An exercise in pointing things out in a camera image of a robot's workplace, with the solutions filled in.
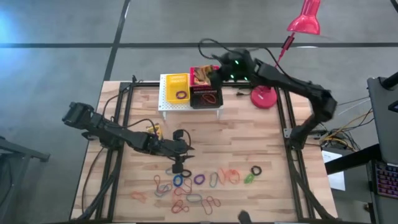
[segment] wooden tabletop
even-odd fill
[[[101,113],[106,100],[118,94],[119,83],[104,82],[97,112]],[[195,111],[170,112],[164,122],[157,111],[158,94],[158,88],[155,87],[135,88],[129,123],[150,118],[160,124],[164,137],[169,139],[172,139],[172,132],[176,129],[188,130],[192,137],[192,147],[195,148],[189,154],[195,157],[188,159],[184,167],[192,171],[192,178],[198,174],[205,174],[206,177],[204,184],[192,185],[192,193],[200,194],[203,198],[217,198],[221,206],[212,204],[213,213],[206,215],[200,202],[188,202],[183,195],[183,206],[188,206],[189,212],[172,213],[173,201],[176,201],[173,194],[175,187],[163,197],[154,195],[154,176],[159,175],[162,184],[169,183],[173,176],[167,175],[165,170],[171,167],[172,161],[165,157],[140,154],[126,145],[114,222],[237,222],[237,215],[241,210],[249,212],[254,222],[297,221],[276,105],[269,110],[260,110],[252,105],[249,97],[237,97],[236,89],[223,88],[224,111],[220,120],[217,120],[214,111]],[[301,124],[311,113],[308,100],[295,94],[291,94],[291,98],[297,124]],[[116,99],[106,109],[105,115],[108,119],[114,114],[115,107]],[[149,123],[140,123],[131,127],[131,130],[144,131],[148,125]],[[82,185],[100,149],[98,141],[89,143],[71,218],[81,215]],[[303,156],[312,192],[328,212],[337,217],[319,147],[306,146]],[[101,153],[88,181],[85,207],[98,193],[105,157],[106,149]],[[243,179],[250,173],[252,166],[260,166],[262,174],[253,183],[244,184]],[[237,170],[240,175],[239,183],[224,181],[219,169]],[[220,181],[215,188],[211,188],[210,174],[217,171],[220,173]],[[145,201],[133,199],[133,192],[143,193]],[[300,197],[305,210],[302,192]],[[109,194],[104,205],[104,217],[108,211],[108,200]],[[207,202],[203,204],[209,213],[211,208]]]

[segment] white paper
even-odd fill
[[[333,152],[326,152],[322,151],[323,162],[329,162],[334,159],[340,158],[342,155],[333,153]],[[330,187],[336,190],[346,190],[346,185],[344,182],[344,172],[338,172],[335,174],[328,175],[329,177],[329,184]]]

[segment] rgb keyboard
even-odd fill
[[[376,164],[377,194],[398,198],[398,167]]]

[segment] gray floor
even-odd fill
[[[0,1],[0,44],[113,43],[124,0]],[[277,42],[300,12],[291,0],[132,0],[122,43]],[[321,36],[299,34],[295,42],[398,42],[398,13],[388,0],[323,0],[318,18]],[[280,49],[271,49],[275,54]],[[221,49],[205,49],[219,54]],[[111,48],[1,48],[0,135],[51,153],[46,164],[33,161],[19,195],[16,223],[68,219],[87,142],[61,122],[71,101],[97,104]],[[292,48],[281,65],[292,76],[332,90],[339,101],[367,96],[366,79],[398,70],[398,47]],[[253,53],[265,62],[265,51]],[[186,72],[209,63],[196,48],[119,49],[110,80],[158,80],[160,73]],[[337,114],[328,128],[339,127],[370,109],[364,103]],[[371,123],[353,132],[361,147],[377,142]],[[339,217],[369,222],[362,203],[335,194]]]

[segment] lamp base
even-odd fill
[[[250,99],[254,106],[260,109],[268,109],[275,105],[277,97],[273,88],[257,86],[251,92]]]

